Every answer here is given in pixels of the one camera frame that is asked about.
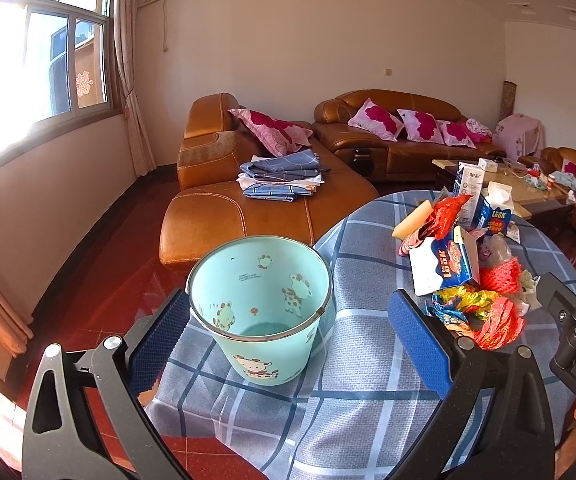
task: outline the wall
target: wall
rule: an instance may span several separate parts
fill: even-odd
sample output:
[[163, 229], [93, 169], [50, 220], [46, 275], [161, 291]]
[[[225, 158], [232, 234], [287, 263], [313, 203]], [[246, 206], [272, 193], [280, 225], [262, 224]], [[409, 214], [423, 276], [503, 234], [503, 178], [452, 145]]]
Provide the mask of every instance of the wall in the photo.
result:
[[506, 55], [515, 111], [543, 122], [548, 146], [576, 149], [576, 30], [506, 23]]
[[[0, 290], [31, 313], [95, 222], [135, 180], [123, 115], [89, 124], [0, 169]], [[0, 346], [0, 376], [10, 356]]]
[[[157, 164], [176, 161], [190, 105], [227, 91], [286, 120], [387, 88], [447, 100], [494, 126], [501, 22], [468, 0], [166, 0], [138, 11], [136, 90]], [[394, 71], [383, 75], [385, 68]]]

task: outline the round table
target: round table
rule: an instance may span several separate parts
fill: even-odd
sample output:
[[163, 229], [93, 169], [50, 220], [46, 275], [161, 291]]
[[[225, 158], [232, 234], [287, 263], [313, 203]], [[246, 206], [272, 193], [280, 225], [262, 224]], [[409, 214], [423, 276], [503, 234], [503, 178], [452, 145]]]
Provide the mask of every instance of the round table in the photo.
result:
[[[373, 478], [389, 473], [433, 413], [438, 396], [422, 384], [388, 322], [394, 290], [414, 295], [410, 260], [392, 230], [433, 191], [405, 191], [363, 206], [332, 228], [316, 249], [330, 263], [334, 306], [321, 320], [308, 366], [281, 386], [249, 384], [191, 321], [146, 412], [162, 434], [216, 436], [271, 479]], [[552, 272], [576, 294], [564, 254], [525, 221], [511, 251], [533, 275]], [[572, 403], [548, 363], [558, 329], [545, 309], [526, 316], [519, 344], [532, 348], [545, 380], [555, 435]], [[448, 465], [461, 463], [488, 405], [482, 392]]]

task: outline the metal bolt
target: metal bolt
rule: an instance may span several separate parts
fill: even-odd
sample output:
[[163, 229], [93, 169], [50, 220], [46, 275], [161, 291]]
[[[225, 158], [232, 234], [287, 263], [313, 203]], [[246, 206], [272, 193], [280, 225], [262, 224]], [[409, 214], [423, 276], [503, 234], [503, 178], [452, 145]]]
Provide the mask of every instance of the metal bolt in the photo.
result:
[[475, 342], [469, 337], [460, 337], [457, 339], [457, 345], [462, 350], [472, 350], [475, 348]]
[[104, 341], [104, 346], [109, 350], [117, 348], [122, 343], [122, 339], [117, 335], [111, 335]]
[[517, 353], [524, 359], [530, 359], [532, 357], [532, 350], [530, 350], [527, 346], [520, 346], [517, 349]]
[[57, 343], [52, 343], [46, 347], [46, 350], [44, 350], [44, 355], [46, 357], [55, 357], [61, 350], [61, 346], [59, 346]]

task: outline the tissue box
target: tissue box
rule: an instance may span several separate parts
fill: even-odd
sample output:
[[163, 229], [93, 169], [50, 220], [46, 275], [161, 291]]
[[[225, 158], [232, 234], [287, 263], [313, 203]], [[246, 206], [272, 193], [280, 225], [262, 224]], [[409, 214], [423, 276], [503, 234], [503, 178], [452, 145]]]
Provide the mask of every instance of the tissue box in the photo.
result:
[[490, 203], [487, 190], [484, 190], [479, 201], [477, 212], [475, 213], [476, 227], [488, 228], [488, 234], [505, 233], [508, 224], [513, 218], [512, 209], [495, 207]]
[[459, 213], [457, 222], [462, 225], [472, 225], [472, 220], [475, 217], [479, 195], [481, 188], [484, 185], [484, 170], [474, 164], [466, 164], [465, 162], [459, 163], [459, 171], [454, 180], [454, 187], [452, 193], [455, 196], [459, 195], [472, 195], [472, 198], [465, 203]]
[[415, 294], [424, 296], [450, 286], [479, 281], [477, 241], [461, 227], [443, 240], [426, 238], [410, 251]]
[[479, 167], [484, 171], [490, 171], [491, 173], [497, 173], [499, 166], [496, 162], [488, 160], [487, 158], [479, 159]]

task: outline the cardboard tube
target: cardboard tube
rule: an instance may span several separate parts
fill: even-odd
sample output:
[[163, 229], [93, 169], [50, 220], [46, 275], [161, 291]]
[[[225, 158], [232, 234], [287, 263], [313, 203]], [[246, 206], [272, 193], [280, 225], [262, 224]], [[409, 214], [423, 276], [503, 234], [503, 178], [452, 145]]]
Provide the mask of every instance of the cardboard tube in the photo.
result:
[[422, 205], [406, 216], [392, 232], [394, 238], [404, 240], [408, 235], [419, 229], [433, 212], [433, 205], [426, 200]]

